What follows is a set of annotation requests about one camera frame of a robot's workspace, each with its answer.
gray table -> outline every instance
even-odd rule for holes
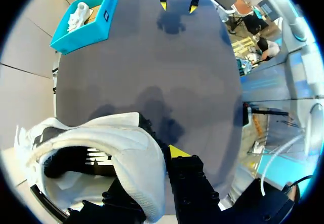
[[[236,60],[210,0],[118,0],[109,39],[62,56],[58,119],[79,125],[139,111],[165,143],[199,155],[223,198],[241,140],[242,101]],[[174,213],[167,185],[167,214]]]

white object in bin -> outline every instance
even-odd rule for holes
[[[68,32],[72,32],[85,24],[85,21],[91,16],[93,10],[89,9],[86,3],[80,2],[77,4],[77,8],[73,14],[70,14],[68,20]]]

